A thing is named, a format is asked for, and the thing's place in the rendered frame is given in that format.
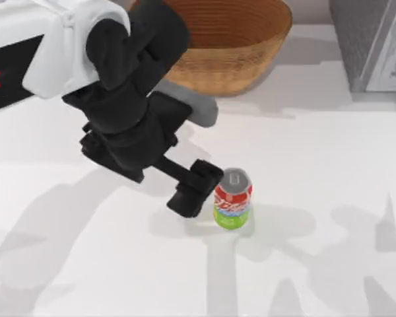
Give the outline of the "red and green can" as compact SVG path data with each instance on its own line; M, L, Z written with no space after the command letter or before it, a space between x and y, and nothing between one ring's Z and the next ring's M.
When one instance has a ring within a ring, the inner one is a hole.
M214 190L213 216L227 230L243 227L248 220L253 184L245 170L227 168Z

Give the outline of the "pale grey rounded box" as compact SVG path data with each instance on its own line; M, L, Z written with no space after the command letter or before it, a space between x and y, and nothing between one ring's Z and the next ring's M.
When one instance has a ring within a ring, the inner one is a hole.
M194 124L205 128L215 125L218 119L218 104L213 97L200 94L167 79L162 79L154 90L190 106L192 113L188 120Z

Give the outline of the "brown woven basket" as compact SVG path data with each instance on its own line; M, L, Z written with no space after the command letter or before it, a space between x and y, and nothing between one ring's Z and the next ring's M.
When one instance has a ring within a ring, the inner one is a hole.
M189 32L164 81L210 96L246 91L268 69L292 27L284 0L132 0L129 13L166 5Z

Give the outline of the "grey cabinet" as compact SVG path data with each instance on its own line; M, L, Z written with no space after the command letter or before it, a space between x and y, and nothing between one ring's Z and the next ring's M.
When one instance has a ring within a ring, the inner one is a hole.
M368 92L372 48L389 0L329 0L349 88Z

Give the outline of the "pale grey cabinet door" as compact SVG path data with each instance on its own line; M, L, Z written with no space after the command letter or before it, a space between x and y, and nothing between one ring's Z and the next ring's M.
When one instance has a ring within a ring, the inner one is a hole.
M372 48L368 92L396 92L396 0L389 0Z

